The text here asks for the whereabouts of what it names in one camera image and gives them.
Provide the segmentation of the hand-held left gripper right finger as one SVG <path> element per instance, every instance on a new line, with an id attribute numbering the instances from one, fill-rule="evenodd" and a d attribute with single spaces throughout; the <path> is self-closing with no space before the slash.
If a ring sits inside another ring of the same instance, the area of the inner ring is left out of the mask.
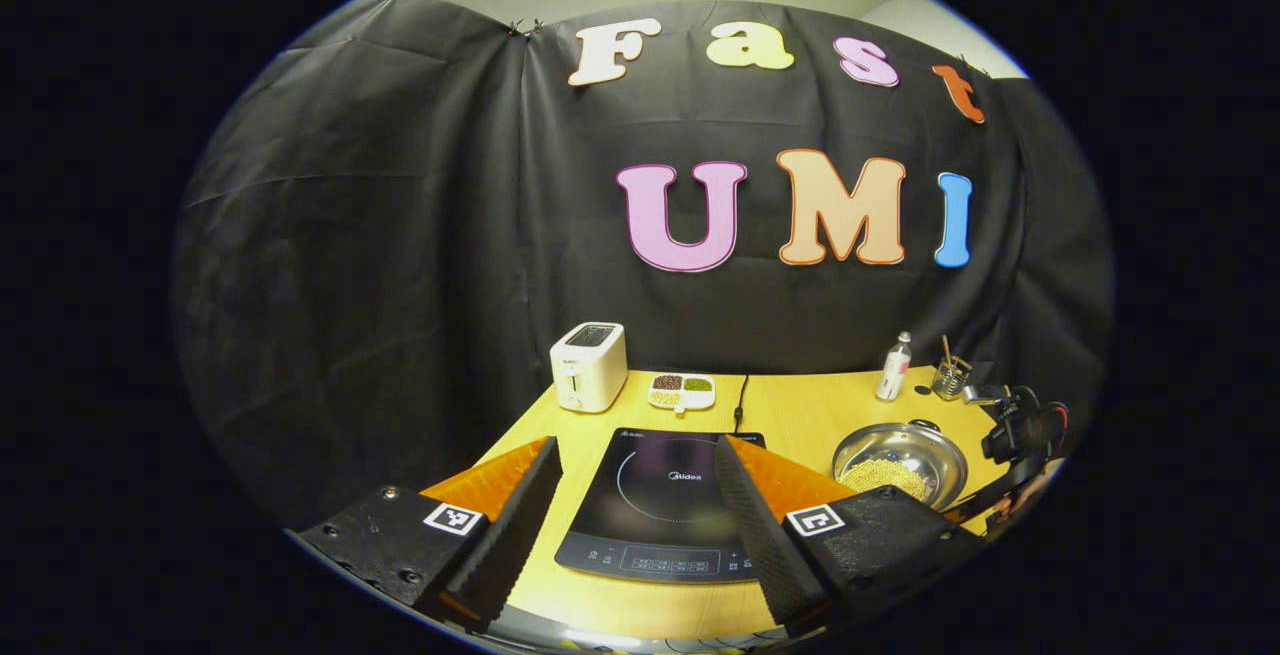
<path id="1" fill-rule="evenodd" d="M 735 435 L 718 438 L 716 478 L 769 613 L 792 637 L 874 620 L 986 548 L 901 487 L 856 494 Z"/>

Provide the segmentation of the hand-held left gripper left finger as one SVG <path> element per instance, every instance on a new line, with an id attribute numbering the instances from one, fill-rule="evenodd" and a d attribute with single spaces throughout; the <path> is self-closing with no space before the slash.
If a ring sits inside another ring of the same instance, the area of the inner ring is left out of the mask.
<path id="1" fill-rule="evenodd" d="M 562 476 L 545 436 L 421 491 L 384 485 L 298 536 L 356 580 L 483 633 L 498 619 Z"/>

